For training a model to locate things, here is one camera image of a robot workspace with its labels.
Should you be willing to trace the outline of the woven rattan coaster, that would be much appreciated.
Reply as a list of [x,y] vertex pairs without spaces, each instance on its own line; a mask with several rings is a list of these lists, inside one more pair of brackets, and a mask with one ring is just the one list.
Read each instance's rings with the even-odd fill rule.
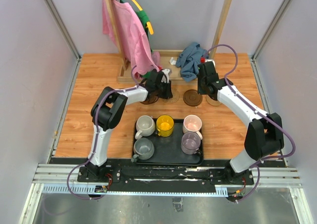
[[169,99],[163,99],[163,102],[168,103],[168,104],[174,104],[176,103],[179,98],[180,98],[180,93],[177,89],[172,89],[172,98]]
[[212,105],[212,106],[215,106],[215,107],[218,107],[221,105],[221,102],[220,101],[217,101],[217,100],[213,100],[212,98],[210,98],[208,95],[206,95],[206,101],[208,104]]

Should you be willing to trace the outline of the plain brown wooden coaster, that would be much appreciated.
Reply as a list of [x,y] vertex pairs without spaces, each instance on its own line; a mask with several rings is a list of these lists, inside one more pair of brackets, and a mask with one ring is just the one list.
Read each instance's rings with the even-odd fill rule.
[[144,105],[150,105],[150,104],[156,103],[158,99],[159,99],[158,96],[153,96],[140,103]]

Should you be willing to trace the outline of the grooved dark wooden coaster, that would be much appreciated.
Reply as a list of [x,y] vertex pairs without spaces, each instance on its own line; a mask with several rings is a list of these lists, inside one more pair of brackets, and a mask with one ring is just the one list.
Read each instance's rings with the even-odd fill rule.
[[201,104],[203,96],[198,93],[197,90],[187,90],[183,95],[183,101],[186,105],[196,107]]

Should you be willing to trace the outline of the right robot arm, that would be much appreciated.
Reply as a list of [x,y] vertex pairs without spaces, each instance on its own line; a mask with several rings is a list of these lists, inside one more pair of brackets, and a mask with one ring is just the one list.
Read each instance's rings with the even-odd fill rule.
[[224,178],[236,184],[251,165],[284,148],[282,126],[277,113],[267,113],[249,101],[233,83],[219,78],[215,63],[208,61],[198,65],[198,93],[226,105],[240,118],[247,128],[244,148],[224,168]]

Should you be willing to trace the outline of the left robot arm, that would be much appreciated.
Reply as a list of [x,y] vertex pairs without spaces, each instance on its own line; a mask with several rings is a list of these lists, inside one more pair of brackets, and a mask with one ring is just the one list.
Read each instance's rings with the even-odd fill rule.
[[170,69],[156,71],[153,69],[149,77],[141,83],[123,89],[105,87],[91,109],[94,126],[94,138],[85,167],[89,177],[101,182],[106,177],[107,150],[113,130],[121,121],[127,105],[148,101],[152,97],[170,99]]

